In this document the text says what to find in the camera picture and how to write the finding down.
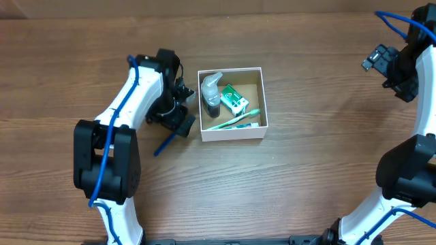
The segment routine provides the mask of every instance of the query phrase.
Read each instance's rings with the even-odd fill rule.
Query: transparent bottle
[[[216,118],[219,116],[219,105],[221,100],[219,98],[217,83],[222,76],[223,74],[221,72],[217,72],[203,79],[201,88],[203,106],[211,118]]]

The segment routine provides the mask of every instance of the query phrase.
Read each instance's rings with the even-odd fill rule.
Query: white plastic casing
[[[112,224],[119,237],[122,245],[139,245],[143,234],[142,227],[136,218],[136,211],[134,205],[134,198],[126,198],[123,205],[116,204],[115,201],[105,199],[97,199],[96,202],[104,203],[110,208],[112,215]],[[98,207],[100,214],[102,214],[104,226],[108,233],[108,245],[114,243],[114,237],[109,230],[108,216],[103,208]]]
[[[162,73],[158,73],[148,67],[139,67],[138,69],[138,85],[135,87],[135,90],[130,95],[123,109],[121,109],[119,117],[115,120],[114,127],[127,125],[130,129],[138,130],[151,105],[161,96],[164,90]],[[115,97],[109,107],[95,118],[100,121],[101,125],[109,125],[114,111],[118,108],[127,92],[134,84],[135,77],[135,69],[131,68],[129,70],[129,77],[120,93]]]
[[[412,135],[436,134],[436,49],[430,45],[416,59],[418,109]]]
[[[413,211],[415,208],[410,203],[392,198],[384,199],[382,188],[376,187],[375,190],[367,197],[351,214],[343,217],[339,222],[339,239],[346,242],[347,245],[354,245],[367,231],[377,224],[382,217],[392,208],[402,208]],[[397,212],[395,216],[388,218],[373,234],[366,239],[362,245],[371,245],[374,238],[380,234],[387,226],[392,224],[403,213]]]

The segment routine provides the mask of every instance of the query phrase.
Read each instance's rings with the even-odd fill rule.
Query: cardboard box
[[[259,127],[244,129],[218,129],[207,130],[210,127],[220,125],[234,118],[234,115],[222,103],[220,114],[216,118],[211,118],[203,106],[201,97],[201,83],[206,76],[222,72],[223,77],[218,82],[218,89],[222,91],[227,84],[231,84],[234,89],[249,101],[245,112],[253,109],[260,109],[260,115],[254,118],[244,118],[234,125],[246,123],[259,123]],[[239,139],[262,139],[268,129],[268,117],[266,113],[266,100],[264,92],[264,81],[262,69],[260,67],[236,68],[236,69],[217,69],[208,71],[198,71],[198,103],[200,107],[200,130],[203,142],[216,140],[239,140]]]

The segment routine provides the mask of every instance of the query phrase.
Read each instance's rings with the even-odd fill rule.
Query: blue pen
[[[162,150],[165,149],[165,147],[171,143],[171,141],[176,137],[176,132],[173,132],[166,138],[166,140],[157,148],[155,151],[155,154],[153,154],[155,157],[159,156],[161,154]]]

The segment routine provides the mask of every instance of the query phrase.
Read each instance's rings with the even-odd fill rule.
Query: wall
[[[0,0],[0,18],[412,11],[429,0]]]

